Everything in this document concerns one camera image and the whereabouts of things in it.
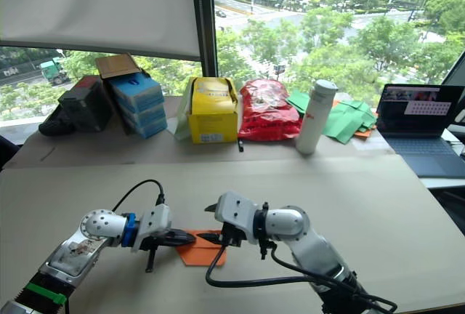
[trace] blue joint ring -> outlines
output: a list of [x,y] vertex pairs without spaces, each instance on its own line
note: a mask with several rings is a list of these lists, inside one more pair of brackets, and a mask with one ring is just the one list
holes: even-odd
[[136,214],[128,214],[128,222],[126,223],[126,226],[124,226],[124,231],[123,231],[123,240],[121,240],[121,246],[122,247],[128,247],[129,242],[132,239],[132,234],[134,234],[134,231],[136,230]]

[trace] truck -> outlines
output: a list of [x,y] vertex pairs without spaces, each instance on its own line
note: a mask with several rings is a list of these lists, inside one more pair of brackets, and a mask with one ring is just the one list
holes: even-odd
[[42,76],[52,85],[61,85],[70,81],[60,62],[61,58],[54,57],[50,61],[41,63]]

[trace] window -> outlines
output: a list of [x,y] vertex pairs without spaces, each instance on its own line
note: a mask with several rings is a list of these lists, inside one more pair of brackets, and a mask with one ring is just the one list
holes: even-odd
[[465,0],[215,0],[219,73],[373,107],[382,87],[440,84],[465,47]]
[[[0,134],[17,144],[57,106],[57,99],[82,76],[98,74],[95,58],[109,54],[55,49],[0,47]],[[179,95],[201,64],[134,56],[137,64],[160,82],[163,93]]]

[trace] orange sheet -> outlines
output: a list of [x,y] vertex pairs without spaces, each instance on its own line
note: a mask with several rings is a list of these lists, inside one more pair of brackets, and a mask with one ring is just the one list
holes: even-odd
[[[221,230],[186,230],[186,232],[195,236],[195,242],[189,245],[178,246],[176,248],[179,256],[185,265],[209,266],[215,256],[218,254],[221,245],[215,245],[203,238],[197,236],[199,233],[219,233]],[[217,265],[223,265],[226,262],[226,250],[219,258]]]

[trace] roller blind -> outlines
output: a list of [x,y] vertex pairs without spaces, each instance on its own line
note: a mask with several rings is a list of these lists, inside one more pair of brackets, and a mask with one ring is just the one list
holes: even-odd
[[200,60],[193,0],[0,0],[0,44]]

